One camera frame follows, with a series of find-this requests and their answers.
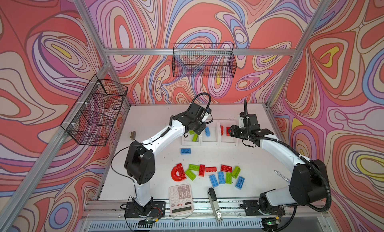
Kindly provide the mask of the green lego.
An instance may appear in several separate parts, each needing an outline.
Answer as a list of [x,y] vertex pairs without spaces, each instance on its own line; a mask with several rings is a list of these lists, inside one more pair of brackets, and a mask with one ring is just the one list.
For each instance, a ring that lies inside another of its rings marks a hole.
[[198,134],[194,134],[193,142],[197,142],[198,140],[199,140],[199,135]]

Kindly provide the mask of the blue lego brick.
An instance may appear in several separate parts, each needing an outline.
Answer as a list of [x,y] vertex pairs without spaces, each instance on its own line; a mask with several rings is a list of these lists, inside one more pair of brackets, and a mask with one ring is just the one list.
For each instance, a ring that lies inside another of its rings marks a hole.
[[206,128],[205,128],[205,134],[206,134],[207,137],[210,137],[210,136],[211,136],[209,127],[206,127]]
[[218,179],[219,179],[219,184],[225,184],[226,183],[226,177],[224,172],[220,171],[218,172]]
[[237,182],[236,182],[236,184],[235,184],[235,187],[236,187],[237,189],[241,190],[242,187],[243,187],[243,185],[244,185],[244,182],[245,182],[245,178],[243,178],[242,176],[239,176],[239,177],[238,177],[238,180],[237,180]]
[[181,148],[181,155],[190,155],[192,153],[190,148]]

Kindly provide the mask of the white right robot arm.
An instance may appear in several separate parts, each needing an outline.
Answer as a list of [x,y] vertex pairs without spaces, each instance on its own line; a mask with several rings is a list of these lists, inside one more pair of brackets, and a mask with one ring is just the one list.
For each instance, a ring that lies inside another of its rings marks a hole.
[[230,127],[230,136],[240,139],[247,147],[267,151],[291,173],[287,187],[260,194],[257,203],[260,213],[271,213],[280,206],[308,206],[320,213],[331,208],[332,193],[325,163],[301,155],[271,130],[261,128],[257,115],[248,112],[247,102],[239,124]]

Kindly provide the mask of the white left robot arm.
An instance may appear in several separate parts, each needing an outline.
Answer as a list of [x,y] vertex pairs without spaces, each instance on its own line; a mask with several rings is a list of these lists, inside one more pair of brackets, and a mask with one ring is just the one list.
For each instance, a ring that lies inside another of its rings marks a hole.
[[209,105],[200,106],[191,103],[186,111],[170,117],[169,124],[153,137],[143,141],[133,141],[127,153],[124,168],[135,182],[135,203],[146,207],[152,202],[150,180],[156,171],[156,155],[163,151],[175,139],[187,135],[190,131],[200,135],[207,125],[212,110]]

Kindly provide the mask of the white container left compartment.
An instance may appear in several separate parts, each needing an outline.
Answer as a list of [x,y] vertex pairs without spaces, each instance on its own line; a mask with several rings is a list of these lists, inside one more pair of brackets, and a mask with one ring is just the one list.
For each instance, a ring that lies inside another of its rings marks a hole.
[[196,129],[199,128],[198,122],[189,122],[184,126],[182,129],[182,145],[183,146],[200,146],[201,145],[201,138],[199,135],[199,140],[197,142],[193,142],[193,136],[196,133]]

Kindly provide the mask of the white container compartment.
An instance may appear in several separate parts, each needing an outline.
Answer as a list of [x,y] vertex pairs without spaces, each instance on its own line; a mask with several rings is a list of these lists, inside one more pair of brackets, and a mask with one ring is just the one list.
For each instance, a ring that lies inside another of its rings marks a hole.
[[[219,123],[219,145],[223,147],[236,147],[238,139],[230,136],[230,129],[232,125],[237,125],[235,120],[218,120]],[[220,126],[224,127],[224,134],[221,135]]]
[[196,129],[199,128],[198,122],[189,122],[184,126],[182,129],[182,145],[183,146],[200,146],[201,145],[201,138],[199,135],[199,140],[197,142],[193,142],[193,136],[196,133]]

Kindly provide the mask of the white container right compartment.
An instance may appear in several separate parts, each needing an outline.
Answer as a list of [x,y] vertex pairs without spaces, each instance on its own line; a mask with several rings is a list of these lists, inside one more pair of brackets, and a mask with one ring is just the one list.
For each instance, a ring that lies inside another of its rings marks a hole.
[[[230,129],[232,125],[237,125],[235,120],[218,120],[219,123],[219,145],[223,147],[236,147],[238,139],[230,136]],[[224,127],[224,134],[221,135],[220,126]]]

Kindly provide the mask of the red lego brick studs up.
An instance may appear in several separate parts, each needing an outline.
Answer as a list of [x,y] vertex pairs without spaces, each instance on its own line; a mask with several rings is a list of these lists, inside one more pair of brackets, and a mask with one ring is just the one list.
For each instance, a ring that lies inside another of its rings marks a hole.
[[232,173],[233,167],[227,165],[221,165],[221,171],[226,173]]

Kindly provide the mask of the green lego brick studs up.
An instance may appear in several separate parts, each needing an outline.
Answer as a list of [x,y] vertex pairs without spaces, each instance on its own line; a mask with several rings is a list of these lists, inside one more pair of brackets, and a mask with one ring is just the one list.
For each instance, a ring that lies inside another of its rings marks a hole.
[[226,181],[226,184],[229,184],[229,185],[232,184],[232,173],[226,172],[226,179],[225,179],[225,181]]

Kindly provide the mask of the silver pen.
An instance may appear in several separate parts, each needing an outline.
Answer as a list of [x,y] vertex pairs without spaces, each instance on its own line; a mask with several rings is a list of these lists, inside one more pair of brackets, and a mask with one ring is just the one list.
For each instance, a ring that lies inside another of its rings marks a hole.
[[285,175],[283,175],[280,171],[277,171],[277,170],[274,170],[275,174],[278,175],[279,177],[281,177],[283,180],[285,180],[287,183],[291,183],[291,180],[286,177]]

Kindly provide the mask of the red lego brick long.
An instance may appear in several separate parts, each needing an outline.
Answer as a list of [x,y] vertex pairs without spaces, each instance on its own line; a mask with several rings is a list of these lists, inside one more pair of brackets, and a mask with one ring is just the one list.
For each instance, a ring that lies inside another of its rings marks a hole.
[[213,172],[217,171],[217,168],[216,167],[205,167],[205,171],[207,173],[213,173]]

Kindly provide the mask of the red lego brick upside down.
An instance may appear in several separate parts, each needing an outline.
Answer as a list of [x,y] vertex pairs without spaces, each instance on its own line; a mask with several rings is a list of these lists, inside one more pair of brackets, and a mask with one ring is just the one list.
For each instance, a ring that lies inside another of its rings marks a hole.
[[199,176],[204,177],[206,172],[206,166],[205,165],[200,165],[199,167]]

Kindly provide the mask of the green lego brick glossy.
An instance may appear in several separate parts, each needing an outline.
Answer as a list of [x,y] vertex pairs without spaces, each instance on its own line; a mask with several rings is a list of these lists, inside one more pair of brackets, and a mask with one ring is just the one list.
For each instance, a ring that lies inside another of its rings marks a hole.
[[196,179],[196,175],[195,175],[195,173],[193,172],[193,171],[191,171],[190,169],[187,169],[186,171],[185,171],[185,175],[190,179],[190,180],[192,180],[192,181],[194,181],[195,179]]

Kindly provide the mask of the olive small object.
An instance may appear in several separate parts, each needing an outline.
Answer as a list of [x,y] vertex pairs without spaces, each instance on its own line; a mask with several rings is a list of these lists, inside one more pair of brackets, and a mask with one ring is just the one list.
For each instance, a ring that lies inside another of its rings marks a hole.
[[136,131],[131,132],[130,139],[133,141],[136,139]]

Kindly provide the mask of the light blue lego studs up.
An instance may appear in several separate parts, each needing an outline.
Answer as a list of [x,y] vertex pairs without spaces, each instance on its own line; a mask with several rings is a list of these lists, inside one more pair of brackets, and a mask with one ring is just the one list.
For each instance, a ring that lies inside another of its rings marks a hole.
[[212,175],[209,175],[209,179],[211,181],[211,184],[212,184],[212,187],[215,188],[215,187],[218,187],[219,186],[219,182],[216,178],[216,175],[212,174]]

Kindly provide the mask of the black silver stapler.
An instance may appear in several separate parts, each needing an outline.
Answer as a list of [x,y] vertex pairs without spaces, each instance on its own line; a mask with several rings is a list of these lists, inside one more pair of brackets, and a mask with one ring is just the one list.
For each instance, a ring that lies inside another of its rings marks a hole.
[[216,221],[222,222],[223,216],[221,213],[221,209],[220,209],[220,206],[218,203],[218,198],[217,198],[217,195],[216,195],[214,188],[210,187],[207,191],[207,194],[208,194],[209,201],[210,201],[210,204],[211,204],[213,214],[215,216]]

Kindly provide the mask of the white pink calculator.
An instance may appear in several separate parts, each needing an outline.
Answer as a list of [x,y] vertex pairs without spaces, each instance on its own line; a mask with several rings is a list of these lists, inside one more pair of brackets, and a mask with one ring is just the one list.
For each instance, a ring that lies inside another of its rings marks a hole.
[[194,211],[192,188],[190,184],[169,187],[170,216],[179,216]]

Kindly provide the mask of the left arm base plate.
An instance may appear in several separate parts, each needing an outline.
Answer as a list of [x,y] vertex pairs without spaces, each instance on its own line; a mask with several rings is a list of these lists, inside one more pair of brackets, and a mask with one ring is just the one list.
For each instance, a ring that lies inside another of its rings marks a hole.
[[149,201],[145,206],[140,206],[137,202],[128,202],[125,208],[125,218],[157,218],[165,215],[165,201]]

